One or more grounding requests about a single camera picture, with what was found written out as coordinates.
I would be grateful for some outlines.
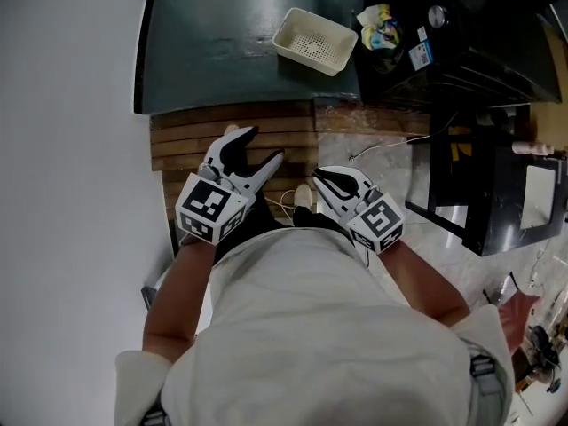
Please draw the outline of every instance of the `plastic basket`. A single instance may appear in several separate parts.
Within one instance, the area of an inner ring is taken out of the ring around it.
[[[282,57],[326,75],[336,75],[345,69],[357,40],[357,33],[350,28],[317,14],[291,8],[272,44]]]

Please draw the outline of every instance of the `sneaker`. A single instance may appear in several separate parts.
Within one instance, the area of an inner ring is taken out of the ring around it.
[[[298,186],[294,193],[294,206],[306,207],[308,210],[312,210],[312,204],[313,194],[310,187],[307,184]]]
[[[240,130],[240,129],[241,129],[240,126],[238,126],[238,125],[236,125],[236,124],[230,124],[229,126],[227,126],[227,127],[225,128],[225,134],[224,134],[224,136],[226,136],[227,134],[232,133],[233,131]]]

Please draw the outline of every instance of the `green table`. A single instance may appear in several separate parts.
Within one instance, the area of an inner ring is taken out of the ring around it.
[[[335,77],[280,58],[272,36],[298,7],[347,27],[363,0],[155,0],[142,113],[332,97],[360,99],[353,58]]]

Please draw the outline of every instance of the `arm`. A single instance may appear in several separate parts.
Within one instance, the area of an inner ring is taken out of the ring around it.
[[[214,257],[204,241],[179,250],[146,317],[143,351],[175,363],[192,346]]]
[[[447,327],[469,316],[460,292],[402,241],[379,257],[413,309]]]

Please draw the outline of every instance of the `backpack strap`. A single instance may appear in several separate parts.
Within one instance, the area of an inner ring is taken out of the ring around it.
[[[162,407],[161,390],[155,402],[144,414],[142,420],[140,420],[140,426],[171,426],[170,418],[168,418],[168,414],[166,414],[166,411]]]
[[[468,426],[500,426],[507,415],[505,410],[506,380],[504,371],[495,360],[479,353],[471,359],[471,400]]]

